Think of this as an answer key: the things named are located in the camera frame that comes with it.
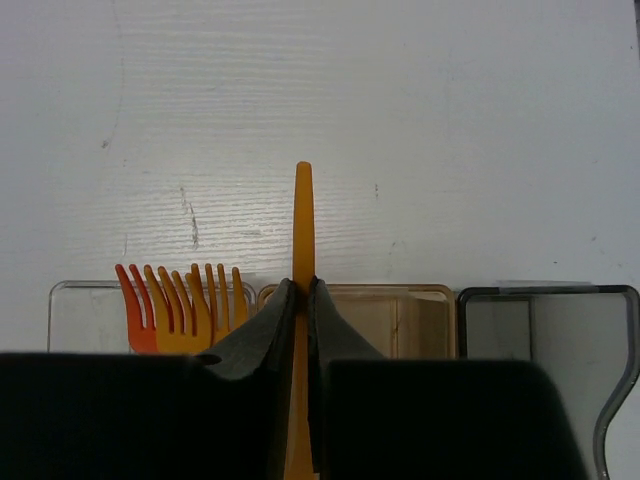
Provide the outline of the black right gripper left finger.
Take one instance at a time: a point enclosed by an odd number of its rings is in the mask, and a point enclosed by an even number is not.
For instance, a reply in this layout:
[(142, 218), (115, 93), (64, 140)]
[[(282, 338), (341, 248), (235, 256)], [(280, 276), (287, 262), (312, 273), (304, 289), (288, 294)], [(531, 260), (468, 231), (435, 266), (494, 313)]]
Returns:
[(6, 353), (5, 479), (280, 479), (296, 288), (196, 355)]

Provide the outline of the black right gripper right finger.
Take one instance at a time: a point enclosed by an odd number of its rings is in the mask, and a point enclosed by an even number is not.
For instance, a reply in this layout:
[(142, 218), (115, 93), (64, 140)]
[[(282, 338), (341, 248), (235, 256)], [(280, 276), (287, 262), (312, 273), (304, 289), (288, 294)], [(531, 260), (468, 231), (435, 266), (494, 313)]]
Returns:
[(308, 299), (309, 424), (324, 479), (584, 479), (560, 395), (535, 364), (389, 359)]

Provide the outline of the yellow plastic knife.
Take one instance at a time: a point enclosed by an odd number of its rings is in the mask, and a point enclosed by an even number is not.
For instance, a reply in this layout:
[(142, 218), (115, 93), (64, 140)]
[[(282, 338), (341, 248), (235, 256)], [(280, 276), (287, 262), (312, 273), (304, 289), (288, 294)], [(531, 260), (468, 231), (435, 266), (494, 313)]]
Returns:
[(308, 422), (308, 296), (315, 276), (315, 224), (312, 166), (296, 165), (292, 280), (296, 287), (295, 345), (284, 477), (313, 479), (310, 427)]

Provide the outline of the small yellow plastic fork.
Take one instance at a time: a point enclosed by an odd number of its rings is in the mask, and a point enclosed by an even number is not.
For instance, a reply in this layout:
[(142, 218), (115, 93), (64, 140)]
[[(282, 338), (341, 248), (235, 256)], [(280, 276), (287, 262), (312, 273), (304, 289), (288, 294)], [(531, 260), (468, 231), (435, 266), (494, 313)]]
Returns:
[(199, 265), (193, 263), (186, 280), (191, 293), (194, 333), (206, 334), (207, 348), (248, 321), (253, 290), (247, 288), (238, 267), (232, 267), (227, 276), (223, 264), (213, 268), (207, 263), (201, 275)]

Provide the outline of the red-orange plastic fork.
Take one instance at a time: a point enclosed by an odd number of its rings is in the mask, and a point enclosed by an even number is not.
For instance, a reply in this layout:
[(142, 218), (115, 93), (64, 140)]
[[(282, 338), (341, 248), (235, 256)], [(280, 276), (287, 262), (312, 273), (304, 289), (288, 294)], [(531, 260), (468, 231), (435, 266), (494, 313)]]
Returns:
[(122, 264), (115, 265), (124, 299), (129, 347), (138, 354), (156, 354), (156, 325), (151, 298), (140, 271), (130, 264), (129, 273)]

